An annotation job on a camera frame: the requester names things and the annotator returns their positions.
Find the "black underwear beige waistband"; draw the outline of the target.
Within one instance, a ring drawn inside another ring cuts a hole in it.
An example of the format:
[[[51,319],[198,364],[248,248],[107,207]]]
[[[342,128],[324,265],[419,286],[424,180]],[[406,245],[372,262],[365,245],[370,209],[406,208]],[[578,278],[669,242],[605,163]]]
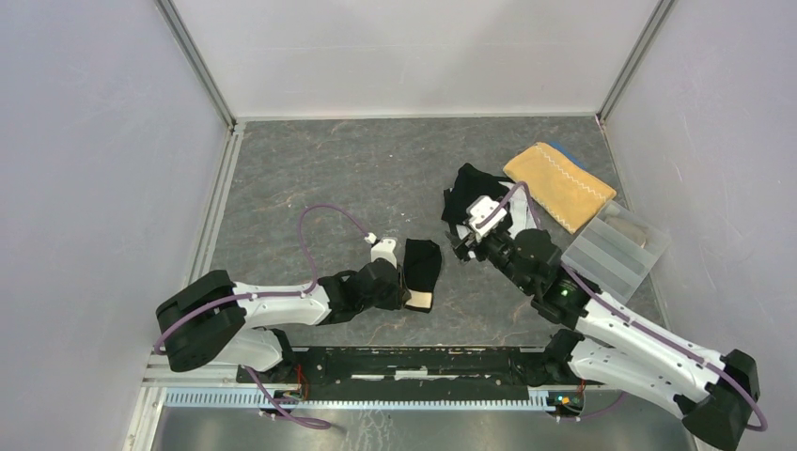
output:
[[[442,269],[440,246],[431,240],[407,239],[404,246],[403,278],[409,292],[405,307],[429,313],[433,307],[433,292]]]

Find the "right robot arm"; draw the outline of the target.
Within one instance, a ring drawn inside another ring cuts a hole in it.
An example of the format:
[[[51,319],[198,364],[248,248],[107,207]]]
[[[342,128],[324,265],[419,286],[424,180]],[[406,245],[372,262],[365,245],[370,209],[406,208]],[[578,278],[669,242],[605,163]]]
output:
[[[559,325],[542,359],[550,381],[616,387],[669,412],[719,450],[737,449],[746,431],[768,429],[752,356],[699,346],[638,315],[563,263],[548,232],[480,234],[453,225],[446,235],[458,258],[490,262]]]

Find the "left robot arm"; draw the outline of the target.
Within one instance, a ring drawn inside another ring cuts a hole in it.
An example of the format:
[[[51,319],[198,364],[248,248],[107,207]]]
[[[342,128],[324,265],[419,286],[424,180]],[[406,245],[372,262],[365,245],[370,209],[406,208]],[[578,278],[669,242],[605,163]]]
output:
[[[400,269],[384,258],[300,286],[248,285],[214,270],[157,307],[153,350],[174,372],[218,362],[284,382],[295,358],[281,326],[348,322],[373,308],[400,310],[410,298]]]

